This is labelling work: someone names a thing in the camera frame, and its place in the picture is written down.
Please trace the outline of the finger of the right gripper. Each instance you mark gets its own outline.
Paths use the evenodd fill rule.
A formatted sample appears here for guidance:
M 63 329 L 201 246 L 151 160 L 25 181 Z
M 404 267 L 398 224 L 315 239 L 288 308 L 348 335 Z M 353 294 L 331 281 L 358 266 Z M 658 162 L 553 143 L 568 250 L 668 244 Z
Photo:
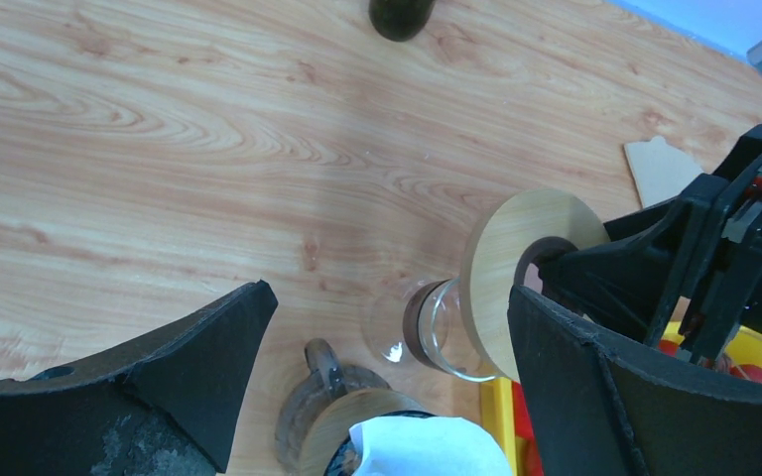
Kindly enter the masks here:
M 604 224 L 609 241 L 544 263 L 546 296 L 643 341 L 680 251 L 691 207 L 674 198 Z

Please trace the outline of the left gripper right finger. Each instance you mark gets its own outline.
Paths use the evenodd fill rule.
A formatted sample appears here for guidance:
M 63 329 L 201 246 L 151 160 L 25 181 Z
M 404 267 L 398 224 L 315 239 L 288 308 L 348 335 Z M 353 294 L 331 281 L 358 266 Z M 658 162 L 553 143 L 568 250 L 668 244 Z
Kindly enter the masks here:
M 548 475 L 762 475 L 762 384 L 514 287 L 509 333 Z

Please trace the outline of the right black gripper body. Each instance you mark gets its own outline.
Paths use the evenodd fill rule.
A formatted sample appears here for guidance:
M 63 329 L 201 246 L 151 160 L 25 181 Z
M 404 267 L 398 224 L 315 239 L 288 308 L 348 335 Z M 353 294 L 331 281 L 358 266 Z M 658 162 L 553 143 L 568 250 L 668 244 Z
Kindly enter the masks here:
M 689 359 L 717 358 L 742 326 L 762 333 L 762 125 L 742 135 L 710 174 L 644 208 L 651 248 L 667 258 L 643 334 L 656 344 L 680 298 Z

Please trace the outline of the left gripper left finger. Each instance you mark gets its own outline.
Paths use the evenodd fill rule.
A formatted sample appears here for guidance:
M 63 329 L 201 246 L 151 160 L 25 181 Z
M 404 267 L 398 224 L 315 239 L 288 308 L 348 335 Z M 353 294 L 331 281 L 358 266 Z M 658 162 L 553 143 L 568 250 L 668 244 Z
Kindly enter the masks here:
M 226 471 L 278 301 L 248 283 L 190 315 L 25 380 L 0 380 L 0 475 Z

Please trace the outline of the white paper coffee filter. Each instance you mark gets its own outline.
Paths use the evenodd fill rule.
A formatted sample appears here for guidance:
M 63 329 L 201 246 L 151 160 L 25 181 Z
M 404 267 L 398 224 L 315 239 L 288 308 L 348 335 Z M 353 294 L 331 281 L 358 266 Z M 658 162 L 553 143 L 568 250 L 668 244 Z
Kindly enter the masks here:
M 496 440 L 462 417 L 377 416 L 354 424 L 357 475 L 511 475 Z

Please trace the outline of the blue glass coffee dripper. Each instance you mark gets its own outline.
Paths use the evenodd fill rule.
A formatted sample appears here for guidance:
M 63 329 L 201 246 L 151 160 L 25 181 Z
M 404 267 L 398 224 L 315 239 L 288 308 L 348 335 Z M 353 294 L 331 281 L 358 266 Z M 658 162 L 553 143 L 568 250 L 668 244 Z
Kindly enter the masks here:
M 384 415 L 382 418 L 403 417 L 410 419 L 423 419 L 434 417 L 433 414 L 424 411 L 395 411 Z M 356 446 L 349 435 L 337 448 L 327 463 L 324 475 L 352 475 L 358 464 Z

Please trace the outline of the brown paper coffee filter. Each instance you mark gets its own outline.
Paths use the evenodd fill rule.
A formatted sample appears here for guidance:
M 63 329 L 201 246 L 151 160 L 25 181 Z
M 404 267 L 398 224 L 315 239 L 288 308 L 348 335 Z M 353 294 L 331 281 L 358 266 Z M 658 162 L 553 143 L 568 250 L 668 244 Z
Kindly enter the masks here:
M 677 196 L 703 173 L 691 155 L 662 136 L 626 143 L 623 150 L 643 208 Z

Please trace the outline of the clear glass dripper cone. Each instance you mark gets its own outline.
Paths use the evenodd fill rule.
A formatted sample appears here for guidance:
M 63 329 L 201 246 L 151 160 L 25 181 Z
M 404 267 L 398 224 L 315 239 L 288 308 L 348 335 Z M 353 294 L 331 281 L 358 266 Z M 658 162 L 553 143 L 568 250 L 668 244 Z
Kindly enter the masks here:
M 500 376 L 464 323 L 460 279 L 399 278 L 368 304 L 362 335 L 386 364 L 420 364 L 475 384 Z

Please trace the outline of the red tomato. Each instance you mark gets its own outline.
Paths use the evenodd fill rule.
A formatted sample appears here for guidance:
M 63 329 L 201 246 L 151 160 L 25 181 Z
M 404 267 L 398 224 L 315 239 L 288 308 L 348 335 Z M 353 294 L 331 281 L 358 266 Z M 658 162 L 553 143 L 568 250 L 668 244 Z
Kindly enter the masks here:
M 518 460 L 524 475 L 544 476 L 539 448 L 533 432 L 524 392 L 519 383 L 511 384 L 514 432 Z

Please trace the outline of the yellow plastic tray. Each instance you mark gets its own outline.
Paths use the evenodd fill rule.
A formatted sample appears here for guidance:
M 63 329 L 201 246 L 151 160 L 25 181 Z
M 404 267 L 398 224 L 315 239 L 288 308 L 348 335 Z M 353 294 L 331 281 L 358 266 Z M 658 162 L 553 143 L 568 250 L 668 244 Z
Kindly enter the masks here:
M 726 347 L 726 353 L 737 364 L 762 367 L 762 334 L 742 327 Z M 518 460 L 514 432 L 511 384 L 498 377 L 479 385 L 481 426 L 502 448 L 512 473 L 524 475 Z

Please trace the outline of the red cherries bunch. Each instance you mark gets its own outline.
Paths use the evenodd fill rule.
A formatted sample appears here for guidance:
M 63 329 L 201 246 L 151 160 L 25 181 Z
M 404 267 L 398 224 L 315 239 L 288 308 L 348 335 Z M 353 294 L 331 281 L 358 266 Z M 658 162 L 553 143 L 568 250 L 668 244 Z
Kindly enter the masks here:
M 668 339 L 662 339 L 657 345 L 657 349 L 666 355 L 676 357 L 679 351 L 679 344 Z M 723 353 L 718 360 L 706 361 L 702 365 L 705 368 L 741 380 L 762 384 L 762 367 L 754 364 L 737 364 L 726 353 Z

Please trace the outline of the cola glass bottle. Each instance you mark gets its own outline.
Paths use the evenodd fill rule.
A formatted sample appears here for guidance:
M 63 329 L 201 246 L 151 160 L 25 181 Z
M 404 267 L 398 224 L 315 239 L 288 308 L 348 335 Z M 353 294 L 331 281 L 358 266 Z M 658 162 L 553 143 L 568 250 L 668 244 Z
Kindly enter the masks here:
M 370 0 L 369 19 L 383 38 L 406 42 L 425 28 L 435 3 L 435 0 Z

